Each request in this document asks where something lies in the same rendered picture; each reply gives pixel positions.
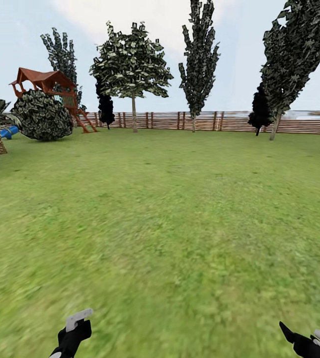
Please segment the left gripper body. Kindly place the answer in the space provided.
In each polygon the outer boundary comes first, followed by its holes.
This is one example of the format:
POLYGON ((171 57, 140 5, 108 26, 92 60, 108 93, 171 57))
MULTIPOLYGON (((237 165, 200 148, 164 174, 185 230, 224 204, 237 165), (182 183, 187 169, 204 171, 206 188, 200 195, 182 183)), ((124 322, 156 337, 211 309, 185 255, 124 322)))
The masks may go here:
POLYGON ((82 321, 78 324, 73 331, 66 332, 65 329, 61 330, 58 333, 58 343, 62 343, 65 340, 74 340, 79 347, 81 341, 89 339, 92 335, 92 329, 90 325, 90 320, 82 321))

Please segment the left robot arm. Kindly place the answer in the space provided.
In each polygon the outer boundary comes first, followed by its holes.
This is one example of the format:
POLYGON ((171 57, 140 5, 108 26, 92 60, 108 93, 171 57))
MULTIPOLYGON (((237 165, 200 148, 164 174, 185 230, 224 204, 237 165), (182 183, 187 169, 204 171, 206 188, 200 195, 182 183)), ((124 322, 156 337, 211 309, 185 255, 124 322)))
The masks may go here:
POLYGON ((66 328, 58 333, 58 343, 49 358, 74 358, 81 341, 92 335, 90 320, 82 321, 93 313, 91 308, 66 318, 66 328), (78 323, 78 321, 82 321, 78 323))

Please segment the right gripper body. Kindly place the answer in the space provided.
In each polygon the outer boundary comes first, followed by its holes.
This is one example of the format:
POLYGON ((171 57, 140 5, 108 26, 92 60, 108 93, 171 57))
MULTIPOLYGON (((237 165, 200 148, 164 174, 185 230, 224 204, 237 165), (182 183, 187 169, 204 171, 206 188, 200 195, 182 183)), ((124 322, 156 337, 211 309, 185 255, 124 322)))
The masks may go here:
POLYGON ((303 358, 320 358, 320 346, 316 345, 311 338, 296 334, 294 351, 303 358))

